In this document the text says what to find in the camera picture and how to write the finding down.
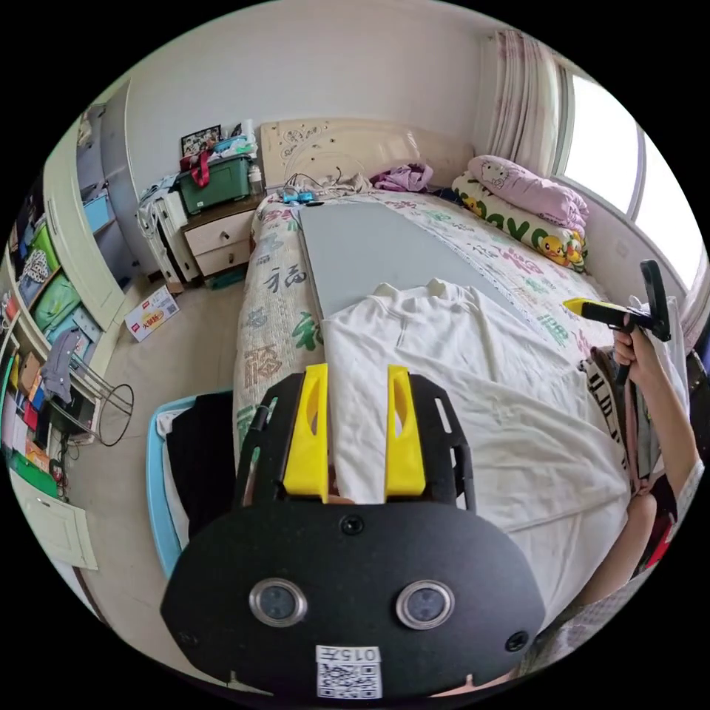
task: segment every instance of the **blue storage bin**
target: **blue storage bin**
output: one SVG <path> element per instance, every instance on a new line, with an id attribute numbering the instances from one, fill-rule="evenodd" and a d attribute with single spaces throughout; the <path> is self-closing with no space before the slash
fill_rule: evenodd
<path id="1" fill-rule="evenodd" d="M 99 195 L 91 202 L 84 205 L 84 211 L 87 213 L 87 220 L 91 231 L 96 233 L 101 227 L 109 221 L 109 199 L 106 195 Z"/>

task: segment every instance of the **screw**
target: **screw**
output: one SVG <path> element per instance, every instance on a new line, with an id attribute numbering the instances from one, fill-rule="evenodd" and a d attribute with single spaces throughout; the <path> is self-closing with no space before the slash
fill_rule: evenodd
<path id="1" fill-rule="evenodd" d="M 193 634 L 189 634 L 186 631 L 178 632 L 177 641 L 181 646 L 185 646 L 186 648 L 189 648 L 189 649 L 195 648 L 198 643 L 197 636 L 194 636 Z"/>
<path id="2" fill-rule="evenodd" d="M 505 642 L 505 650 L 516 653 L 525 647 L 529 636 L 526 631 L 518 631 Z"/>
<path id="3" fill-rule="evenodd" d="M 340 521 L 340 529 L 346 535 L 359 535 L 365 529 L 365 522 L 359 515 L 346 515 Z"/>

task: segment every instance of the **qr code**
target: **qr code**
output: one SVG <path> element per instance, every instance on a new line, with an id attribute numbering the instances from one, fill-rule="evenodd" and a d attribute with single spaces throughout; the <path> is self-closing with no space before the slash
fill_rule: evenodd
<path id="1" fill-rule="evenodd" d="M 318 696 L 350 700 L 382 697 L 379 663 L 319 663 Z"/>

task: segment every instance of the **cardboard box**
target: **cardboard box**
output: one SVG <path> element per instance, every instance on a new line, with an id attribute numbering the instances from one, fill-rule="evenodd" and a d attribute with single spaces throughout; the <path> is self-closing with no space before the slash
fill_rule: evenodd
<path id="1" fill-rule="evenodd" d="M 179 310 L 167 287 L 161 286 L 126 316 L 126 327 L 133 333 L 133 337 L 141 342 Z"/>
<path id="2" fill-rule="evenodd" d="M 40 374 L 39 371 L 41 365 L 39 360 L 35 357 L 34 353 L 27 353 L 26 357 L 20 365 L 19 378 L 18 378 L 18 389 L 26 396 L 30 396 L 32 392 L 32 397 L 34 397 L 36 387 L 39 386 Z"/>

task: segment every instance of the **red strap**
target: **red strap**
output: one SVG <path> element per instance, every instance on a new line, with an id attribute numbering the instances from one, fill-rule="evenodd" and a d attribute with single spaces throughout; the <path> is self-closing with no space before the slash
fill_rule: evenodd
<path id="1" fill-rule="evenodd" d="M 666 525 L 666 529 L 663 531 L 663 537 L 660 539 L 660 542 L 658 543 L 658 547 L 654 550 L 653 554 L 651 555 L 649 561 L 646 563 L 646 569 L 649 567 L 653 567 L 662 557 L 663 555 L 666 554 L 666 550 L 668 549 L 668 546 L 670 545 L 670 540 L 668 539 L 670 534 L 671 534 L 671 529 L 673 528 L 673 523 L 671 521 L 668 521 L 668 524 Z"/>
<path id="2" fill-rule="evenodd" d="M 209 167 L 207 165 L 207 158 L 209 153 L 203 150 L 200 153 L 200 165 L 194 167 L 190 172 L 192 174 L 192 179 L 197 183 L 198 187 L 204 187 L 209 184 Z"/>

